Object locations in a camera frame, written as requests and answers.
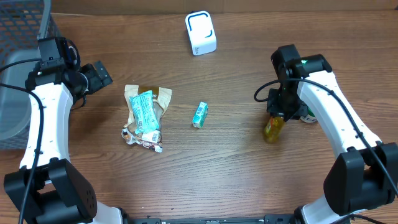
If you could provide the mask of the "mint green wipes pack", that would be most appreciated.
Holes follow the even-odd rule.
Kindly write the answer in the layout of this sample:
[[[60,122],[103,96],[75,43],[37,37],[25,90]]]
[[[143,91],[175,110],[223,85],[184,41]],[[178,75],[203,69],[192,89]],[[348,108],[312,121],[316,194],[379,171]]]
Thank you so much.
[[[135,134],[144,134],[160,129],[154,109],[152,90],[130,96],[129,101],[136,120]]]

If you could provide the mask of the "green lid jar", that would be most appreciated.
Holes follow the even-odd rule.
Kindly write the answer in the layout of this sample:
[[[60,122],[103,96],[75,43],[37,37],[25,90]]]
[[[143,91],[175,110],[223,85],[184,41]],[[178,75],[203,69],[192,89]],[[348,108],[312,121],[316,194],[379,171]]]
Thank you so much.
[[[317,119],[310,108],[308,108],[308,113],[306,116],[301,116],[300,119],[305,123],[315,123]]]

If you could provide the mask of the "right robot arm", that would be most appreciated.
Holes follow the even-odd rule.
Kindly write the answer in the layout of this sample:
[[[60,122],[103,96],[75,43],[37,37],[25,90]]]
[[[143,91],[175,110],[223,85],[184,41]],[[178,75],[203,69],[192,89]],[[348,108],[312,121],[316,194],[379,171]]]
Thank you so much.
[[[331,65],[320,54],[301,57],[294,45],[279,47],[271,62],[277,89],[269,90],[264,132],[276,119],[315,118],[326,134],[335,162],[323,183],[323,195],[298,207],[290,223],[348,223],[364,210],[397,198],[397,144],[384,143],[356,114],[340,90]]]

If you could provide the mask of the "clear plastic bottle grey cap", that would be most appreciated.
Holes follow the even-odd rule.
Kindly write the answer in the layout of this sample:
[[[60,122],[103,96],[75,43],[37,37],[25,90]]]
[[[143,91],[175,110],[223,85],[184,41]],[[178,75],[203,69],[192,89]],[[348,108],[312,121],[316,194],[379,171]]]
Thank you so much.
[[[285,121],[283,117],[271,116],[264,128],[264,139],[268,143],[274,143],[278,140],[279,134],[284,127]]]

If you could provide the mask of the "brown patterned snack bag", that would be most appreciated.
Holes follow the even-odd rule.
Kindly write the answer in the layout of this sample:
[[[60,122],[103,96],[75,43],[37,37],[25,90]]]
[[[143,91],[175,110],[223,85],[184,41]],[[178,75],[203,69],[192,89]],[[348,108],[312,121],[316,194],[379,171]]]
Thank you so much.
[[[139,95],[148,90],[152,90],[154,109],[156,117],[159,121],[160,129],[149,133],[135,134],[134,131],[136,130],[137,126],[129,97]],[[152,151],[161,153],[163,151],[163,144],[160,120],[167,111],[167,108],[172,98],[172,90],[158,86],[126,85],[124,88],[124,97],[126,99],[127,107],[129,110],[129,117],[127,120],[127,124],[125,124],[122,128],[121,136],[125,139],[128,145],[137,144]]]

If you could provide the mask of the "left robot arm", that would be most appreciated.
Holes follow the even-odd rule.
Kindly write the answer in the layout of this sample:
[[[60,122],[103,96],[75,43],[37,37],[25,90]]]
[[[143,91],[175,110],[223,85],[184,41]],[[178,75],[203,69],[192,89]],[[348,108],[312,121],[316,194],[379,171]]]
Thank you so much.
[[[38,41],[41,58],[25,81],[31,103],[27,147],[4,189],[19,223],[128,223],[125,211],[97,201],[93,186],[71,164],[68,150],[72,106],[112,84],[100,61],[81,66],[75,44],[64,37]]]

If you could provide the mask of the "green Kleenex tissue pack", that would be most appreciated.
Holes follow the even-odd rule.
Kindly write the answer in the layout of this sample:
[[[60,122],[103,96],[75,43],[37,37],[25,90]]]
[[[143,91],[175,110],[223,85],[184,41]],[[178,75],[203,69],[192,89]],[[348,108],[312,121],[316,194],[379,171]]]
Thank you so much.
[[[192,119],[193,126],[195,128],[201,129],[204,125],[207,114],[208,114],[208,104],[206,102],[201,101]]]

